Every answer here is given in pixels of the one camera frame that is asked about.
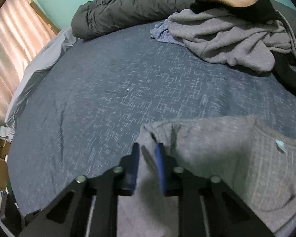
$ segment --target blue bedsheet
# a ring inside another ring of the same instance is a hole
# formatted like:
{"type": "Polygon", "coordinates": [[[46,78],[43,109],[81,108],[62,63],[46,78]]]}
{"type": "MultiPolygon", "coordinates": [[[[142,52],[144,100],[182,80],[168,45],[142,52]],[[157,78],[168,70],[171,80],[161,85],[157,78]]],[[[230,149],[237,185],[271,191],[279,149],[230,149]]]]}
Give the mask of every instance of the blue bedsheet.
{"type": "Polygon", "coordinates": [[[154,25],[76,43],[30,97],[8,160],[23,214],[46,206],[76,175],[116,165],[145,122],[257,114],[296,138],[296,97],[273,75],[204,62],[151,39],[154,25]]]}

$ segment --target window curtain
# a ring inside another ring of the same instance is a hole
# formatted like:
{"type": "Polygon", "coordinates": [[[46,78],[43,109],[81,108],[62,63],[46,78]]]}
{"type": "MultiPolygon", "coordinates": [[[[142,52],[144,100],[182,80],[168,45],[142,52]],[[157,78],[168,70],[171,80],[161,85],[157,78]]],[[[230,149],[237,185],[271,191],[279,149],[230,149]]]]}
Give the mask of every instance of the window curtain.
{"type": "Polygon", "coordinates": [[[0,9],[0,125],[26,66],[55,36],[30,2],[6,0],[0,9]]]}

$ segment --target blue gripper pad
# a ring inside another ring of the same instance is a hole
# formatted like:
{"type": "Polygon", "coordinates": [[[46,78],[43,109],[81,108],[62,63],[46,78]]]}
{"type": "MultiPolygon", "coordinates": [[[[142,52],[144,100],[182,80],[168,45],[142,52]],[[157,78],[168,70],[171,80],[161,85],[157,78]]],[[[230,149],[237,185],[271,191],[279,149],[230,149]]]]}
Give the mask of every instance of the blue gripper pad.
{"type": "Polygon", "coordinates": [[[155,157],[157,160],[157,168],[158,168],[158,177],[159,177],[159,185],[161,188],[161,192],[163,195],[166,195],[166,175],[164,170],[164,159],[165,159],[165,151],[162,144],[157,144],[155,146],[155,157]]]}
{"type": "Polygon", "coordinates": [[[139,166],[139,152],[140,152],[139,144],[134,142],[132,153],[131,153],[133,167],[131,167],[131,170],[129,172],[131,175],[130,190],[131,190],[132,194],[134,194],[135,189],[136,189],[138,166],[139,166]]]}

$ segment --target black sock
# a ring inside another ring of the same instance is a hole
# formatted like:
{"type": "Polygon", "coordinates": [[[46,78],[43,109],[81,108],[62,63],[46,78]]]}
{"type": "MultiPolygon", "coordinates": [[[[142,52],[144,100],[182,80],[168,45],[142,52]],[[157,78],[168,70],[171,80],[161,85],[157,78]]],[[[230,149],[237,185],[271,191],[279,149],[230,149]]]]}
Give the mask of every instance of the black sock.
{"type": "Polygon", "coordinates": [[[272,73],[284,88],[296,96],[296,72],[289,66],[288,59],[284,54],[271,51],[275,58],[272,73]]]}

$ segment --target bolt head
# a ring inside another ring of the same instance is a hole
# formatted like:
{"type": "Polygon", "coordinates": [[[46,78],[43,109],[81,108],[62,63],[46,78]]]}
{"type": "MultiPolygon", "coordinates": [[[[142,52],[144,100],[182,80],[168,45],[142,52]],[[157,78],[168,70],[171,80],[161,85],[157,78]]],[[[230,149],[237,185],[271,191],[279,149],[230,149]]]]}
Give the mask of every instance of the bolt head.
{"type": "Polygon", "coordinates": [[[184,169],[180,166],[176,166],[174,169],[173,169],[174,172],[176,172],[177,174],[182,174],[184,169]]]}
{"type": "Polygon", "coordinates": [[[212,183],[219,183],[220,180],[221,180],[221,179],[220,179],[218,176],[216,176],[216,175],[213,175],[213,176],[211,177],[211,182],[212,182],[212,183]]]}
{"type": "Polygon", "coordinates": [[[87,180],[87,177],[84,176],[84,175],[79,175],[79,176],[76,177],[76,181],[77,181],[78,183],[83,183],[83,182],[85,182],[86,180],[87,180]]]}
{"type": "Polygon", "coordinates": [[[121,166],[116,166],[113,168],[113,172],[116,174],[122,173],[124,169],[121,166]]]}

